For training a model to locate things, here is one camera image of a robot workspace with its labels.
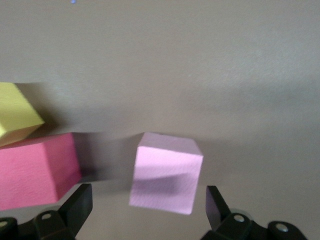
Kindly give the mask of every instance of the cube face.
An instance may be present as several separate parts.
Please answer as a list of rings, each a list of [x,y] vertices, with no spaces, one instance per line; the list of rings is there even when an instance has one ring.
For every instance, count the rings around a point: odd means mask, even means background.
[[[145,133],[136,154],[129,204],[190,214],[202,161],[192,139]]]
[[[43,123],[14,83],[0,82],[0,146],[24,139]]]
[[[81,179],[71,133],[0,149],[0,210],[57,202]]]

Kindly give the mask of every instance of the pink rectangular block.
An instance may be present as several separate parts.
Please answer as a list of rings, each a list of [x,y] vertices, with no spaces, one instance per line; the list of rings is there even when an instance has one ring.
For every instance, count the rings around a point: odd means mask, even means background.
[[[0,148],[0,210],[56,203],[81,179],[72,133]]]
[[[144,133],[136,153],[129,204],[191,214],[202,161],[192,139]]]

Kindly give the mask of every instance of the table surface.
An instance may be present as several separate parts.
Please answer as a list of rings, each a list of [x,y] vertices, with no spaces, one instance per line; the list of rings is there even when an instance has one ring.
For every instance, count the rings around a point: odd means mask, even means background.
[[[200,239],[206,185],[260,225],[320,229],[320,1],[0,1],[0,82],[73,132],[94,207],[77,239]],[[193,212],[131,207],[143,132],[195,139]],[[52,206],[0,212],[22,223]]]

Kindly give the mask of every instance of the red block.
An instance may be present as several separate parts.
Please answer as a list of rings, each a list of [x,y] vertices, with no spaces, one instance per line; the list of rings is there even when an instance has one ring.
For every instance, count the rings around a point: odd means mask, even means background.
[[[0,148],[0,210],[56,203],[80,179],[72,133]]]

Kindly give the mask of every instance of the light pink cube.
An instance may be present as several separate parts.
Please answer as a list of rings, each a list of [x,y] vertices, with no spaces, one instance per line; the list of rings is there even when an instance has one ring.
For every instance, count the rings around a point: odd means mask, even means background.
[[[71,133],[0,148],[0,210],[56,203],[80,179]]]
[[[137,148],[129,204],[191,214],[202,161],[193,139],[144,133]]]

